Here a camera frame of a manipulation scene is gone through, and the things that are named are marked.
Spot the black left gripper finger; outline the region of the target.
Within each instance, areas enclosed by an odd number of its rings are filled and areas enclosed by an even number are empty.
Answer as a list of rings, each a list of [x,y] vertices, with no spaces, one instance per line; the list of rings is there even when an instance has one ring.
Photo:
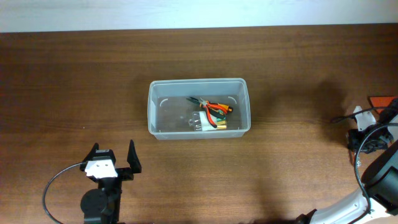
[[[133,174],[139,174],[142,172],[142,166],[136,153],[134,141],[130,140],[129,149],[127,154],[127,162],[130,165]]]
[[[91,148],[87,156],[82,160],[82,163],[87,163],[88,161],[92,160],[98,149],[99,149],[99,144],[96,142],[94,143],[93,147]]]

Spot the red wooden-handled scraper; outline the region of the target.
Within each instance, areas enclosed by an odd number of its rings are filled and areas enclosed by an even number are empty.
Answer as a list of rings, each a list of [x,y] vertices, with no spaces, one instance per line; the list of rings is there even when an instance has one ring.
[[[397,112],[397,103],[394,101],[396,96],[369,96],[368,101],[372,108],[377,108],[376,113],[380,115],[387,108],[392,108],[393,112]]]

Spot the clear screwdriver set case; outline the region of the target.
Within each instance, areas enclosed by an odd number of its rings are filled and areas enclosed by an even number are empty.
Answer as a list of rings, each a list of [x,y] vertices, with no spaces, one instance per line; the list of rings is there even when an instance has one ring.
[[[210,115],[210,117],[217,125],[216,128],[210,124],[204,111],[194,111],[192,113],[192,118],[188,120],[188,124],[194,129],[194,131],[216,131],[227,128],[227,122],[225,118],[221,119],[213,115]]]

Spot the red handled pliers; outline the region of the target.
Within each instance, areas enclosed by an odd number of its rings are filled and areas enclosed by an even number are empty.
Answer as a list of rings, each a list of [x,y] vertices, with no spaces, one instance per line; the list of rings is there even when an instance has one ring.
[[[200,106],[206,111],[206,118],[213,128],[217,128],[217,122],[226,119],[226,115],[232,112],[228,105],[220,103],[212,103],[204,99],[200,99]]]

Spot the orange black pliers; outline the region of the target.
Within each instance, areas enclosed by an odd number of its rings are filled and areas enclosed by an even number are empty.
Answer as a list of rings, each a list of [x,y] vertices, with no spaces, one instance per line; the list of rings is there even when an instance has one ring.
[[[194,97],[189,97],[187,98],[188,101],[199,105],[201,108],[204,108],[202,101],[203,100],[198,100],[197,98]],[[210,114],[216,118],[219,119],[225,119],[225,115],[228,113],[233,112],[233,107],[221,103],[214,103],[210,101],[206,101],[206,105],[208,106],[210,110]]]

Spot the socket bit rail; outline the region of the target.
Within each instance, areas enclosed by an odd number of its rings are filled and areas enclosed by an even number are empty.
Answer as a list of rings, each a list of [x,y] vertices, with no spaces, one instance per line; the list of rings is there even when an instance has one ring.
[[[355,151],[349,151],[349,160],[352,166],[360,167],[361,166],[361,161],[360,158],[356,158],[356,152]]]

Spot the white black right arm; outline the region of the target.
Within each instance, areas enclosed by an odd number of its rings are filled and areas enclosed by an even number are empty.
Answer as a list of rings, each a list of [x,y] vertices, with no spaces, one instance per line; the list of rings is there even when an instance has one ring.
[[[357,106],[352,114],[331,119],[356,122],[346,137],[358,189],[327,208],[299,215],[296,223],[367,223],[397,215],[397,97],[368,100],[370,108]]]

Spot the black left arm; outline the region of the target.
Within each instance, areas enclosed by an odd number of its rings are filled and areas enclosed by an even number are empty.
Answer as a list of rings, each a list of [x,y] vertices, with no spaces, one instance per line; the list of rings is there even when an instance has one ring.
[[[97,143],[83,159],[80,170],[98,184],[97,188],[87,191],[81,198],[80,208],[84,214],[84,223],[119,222],[122,184],[134,180],[134,175],[142,172],[133,140],[129,142],[127,163],[128,167],[115,167],[114,152],[100,149]]]

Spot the clear plastic container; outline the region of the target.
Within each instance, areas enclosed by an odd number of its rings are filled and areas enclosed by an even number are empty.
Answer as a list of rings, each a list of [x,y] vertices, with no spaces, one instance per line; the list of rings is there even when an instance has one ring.
[[[227,128],[194,131],[188,120],[194,111],[204,111],[187,100],[201,98],[233,107],[226,115]],[[242,78],[159,80],[149,87],[148,130],[158,140],[239,138],[251,128],[251,109],[246,82]]]

